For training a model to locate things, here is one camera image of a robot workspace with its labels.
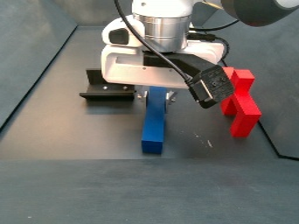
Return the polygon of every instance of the red block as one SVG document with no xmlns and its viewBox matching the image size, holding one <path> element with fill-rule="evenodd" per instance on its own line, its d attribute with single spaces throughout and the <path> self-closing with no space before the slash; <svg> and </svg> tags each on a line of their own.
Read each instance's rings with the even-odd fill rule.
<svg viewBox="0 0 299 224">
<path fill-rule="evenodd" d="M 248 93 L 255 76 L 248 70 L 233 70 L 231 67 L 224 68 L 224 72 L 235 86 L 235 93 L 221 102 L 221 112 L 225 116 L 236 116 L 229 128 L 231 135 L 247 137 L 261 116 Z"/>
</svg>

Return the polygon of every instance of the black cable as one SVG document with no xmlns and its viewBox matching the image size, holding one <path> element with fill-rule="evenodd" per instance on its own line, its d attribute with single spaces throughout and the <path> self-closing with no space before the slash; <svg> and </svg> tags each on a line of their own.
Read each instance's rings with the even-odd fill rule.
<svg viewBox="0 0 299 224">
<path fill-rule="evenodd" d="M 279 158 L 281 158 L 281 159 L 289 159 L 289 160 L 293 160 L 293 161 L 299 161 L 299 158 L 297 158 L 297 157 L 288 157 L 288 156 L 284 156 L 284 155 L 281 155 L 281 154 L 279 153 L 277 148 L 276 148 L 276 146 L 275 146 L 275 144 L 273 144 L 273 142 L 272 142 L 272 139 L 271 139 L 269 135 L 267 134 L 267 130 L 265 130 L 265 128 L 264 128 L 264 126 L 263 126 L 263 124 L 261 124 L 260 121 L 257 121 L 257 125 L 259 125 L 259 127 L 260 127 L 260 129 L 261 129 L 261 131 L 263 131 L 263 133 L 264 133 L 264 135 L 265 135 L 265 139 L 267 139 L 267 141 L 269 142 L 269 144 L 271 144 L 271 146 L 272 146 L 272 149 L 273 149 L 273 151 L 275 151 L 276 156 L 277 156 Z"/>
<path fill-rule="evenodd" d="M 150 45 L 145 42 L 145 40 L 142 39 L 142 37 L 138 35 L 138 33 L 136 32 L 134 27 L 129 24 L 129 22 L 126 21 L 126 16 L 124 14 L 124 12 L 121 11 L 120 5 L 118 5 L 118 1 L 114 0 L 114 5 L 116 5 L 116 10 L 118 13 L 118 16 L 121 17 L 122 21 L 125 22 L 125 26 L 128 28 L 128 30 L 133 33 L 134 37 L 137 38 L 137 40 L 142 43 L 142 45 L 148 48 L 148 50 L 161 59 L 164 60 L 164 62 L 172 67 L 172 69 L 177 72 L 177 74 L 183 77 L 184 82 L 187 84 L 187 86 L 189 86 L 192 84 L 192 78 L 184 73 L 184 71 L 150 47 Z"/>
<path fill-rule="evenodd" d="M 215 32 L 215 31 L 219 31 L 224 28 L 228 28 L 229 26 L 232 26 L 239 20 L 235 20 L 233 22 L 228 23 L 228 24 L 224 24 L 223 26 L 220 27 L 213 27 L 213 28 L 189 28 L 189 31 L 193 31 L 193 32 Z"/>
<path fill-rule="evenodd" d="M 224 60 L 229 54 L 229 42 L 224 38 L 219 38 L 219 37 L 216 37 L 216 40 L 219 40 L 225 46 L 225 53 L 223 54 L 220 58 L 221 60 Z"/>
<path fill-rule="evenodd" d="M 221 64 L 223 64 L 224 67 L 228 66 L 228 64 L 225 63 L 225 60 L 224 59 L 221 59 L 220 62 L 221 62 Z"/>
</svg>

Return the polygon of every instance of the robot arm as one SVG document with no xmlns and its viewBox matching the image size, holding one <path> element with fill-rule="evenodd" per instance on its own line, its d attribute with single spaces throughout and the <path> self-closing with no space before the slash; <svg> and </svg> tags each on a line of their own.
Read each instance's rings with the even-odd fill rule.
<svg viewBox="0 0 299 224">
<path fill-rule="evenodd" d="M 299 0 L 207 0 L 245 25 L 271 25 L 299 7 Z"/>
<path fill-rule="evenodd" d="M 233 87 L 216 65 L 223 45 L 187 40 L 197 2 L 221 8 L 251 26 L 272 24 L 299 7 L 299 0 L 133 0 L 133 15 L 125 17 L 114 0 L 121 18 L 102 31 L 101 72 L 108 82 L 188 88 L 208 108 Z"/>
</svg>

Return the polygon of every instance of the gray wall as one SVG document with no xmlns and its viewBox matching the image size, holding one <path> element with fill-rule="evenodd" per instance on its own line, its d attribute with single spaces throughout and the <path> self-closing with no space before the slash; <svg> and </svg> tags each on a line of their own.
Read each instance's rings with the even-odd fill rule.
<svg viewBox="0 0 299 224">
<path fill-rule="evenodd" d="M 74 27 L 49 0 L 0 0 L 0 128 Z"/>
<path fill-rule="evenodd" d="M 52 0 L 74 19 L 78 25 L 106 25 L 118 18 L 112 0 Z M 118 1 L 124 13 L 130 13 L 130 0 Z"/>
<path fill-rule="evenodd" d="M 52 0 L 76 20 L 78 25 L 101 26 L 106 25 L 114 18 L 118 18 L 113 0 Z M 132 13 L 132 0 L 118 1 L 124 13 Z M 207 4 L 196 3 L 193 7 L 192 22 L 203 25 L 216 10 Z"/>
<path fill-rule="evenodd" d="M 219 10 L 205 27 L 231 18 Z M 252 95 L 261 109 L 261 124 L 279 153 L 299 158 L 299 10 L 265 27 L 241 23 L 216 31 L 231 45 L 228 65 L 256 76 Z"/>
</svg>

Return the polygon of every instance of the blue block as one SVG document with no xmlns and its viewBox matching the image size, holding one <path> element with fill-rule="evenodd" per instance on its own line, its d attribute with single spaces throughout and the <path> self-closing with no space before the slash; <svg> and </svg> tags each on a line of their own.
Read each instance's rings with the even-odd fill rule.
<svg viewBox="0 0 299 224">
<path fill-rule="evenodd" d="M 149 87 L 141 139 L 144 153 L 162 152 L 165 91 L 165 87 Z"/>
</svg>

